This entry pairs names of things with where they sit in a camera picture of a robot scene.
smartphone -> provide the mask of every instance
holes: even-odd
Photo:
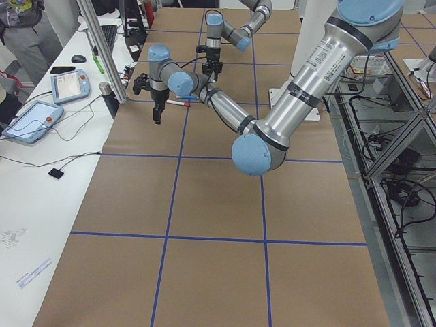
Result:
[[[62,74],[67,72],[72,72],[76,68],[74,66],[54,66],[52,70],[50,70],[50,74]]]

light blue joint cap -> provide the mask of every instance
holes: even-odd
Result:
[[[388,51],[394,50],[398,46],[399,42],[400,42],[400,38],[398,37],[398,38],[393,39],[393,40],[376,43],[369,50],[369,53],[372,55],[375,53],[382,53],[382,52],[388,52]]]
[[[238,42],[238,44],[236,45],[236,49],[240,51],[246,51],[250,43],[251,39],[249,39],[248,37],[244,37],[241,41]]]
[[[404,0],[338,0],[338,13],[352,25],[376,25],[396,14]]]
[[[149,48],[149,61],[163,61],[171,58],[170,49],[163,44],[156,44]]]
[[[234,141],[232,159],[239,171],[250,176],[263,175],[271,167],[268,146],[255,134],[244,134]]]
[[[193,80],[186,72],[177,72],[168,79],[168,88],[179,97],[190,95],[193,91]]]
[[[207,15],[207,25],[217,26],[223,23],[223,15],[221,14],[209,14]]]

black water bottle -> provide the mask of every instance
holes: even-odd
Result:
[[[112,91],[108,82],[101,82],[98,87],[102,92],[104,103],[107,105],[110,115],[113,119],[115,119],[116,112],[118,111],[120,103],[116,99],[114,91]]]

red marker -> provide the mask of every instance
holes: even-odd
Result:
[[[189,102],[182,102],[182,101],[174,101],[174,100],[166,100],[167,104],[176,104],[178,106],[184,106],[184,107],[190,107],[191,104]]]

gray pants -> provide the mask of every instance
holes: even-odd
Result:
[[[37,85],[62,51],[45,12],[33,28],[6,29],[5,45]]]

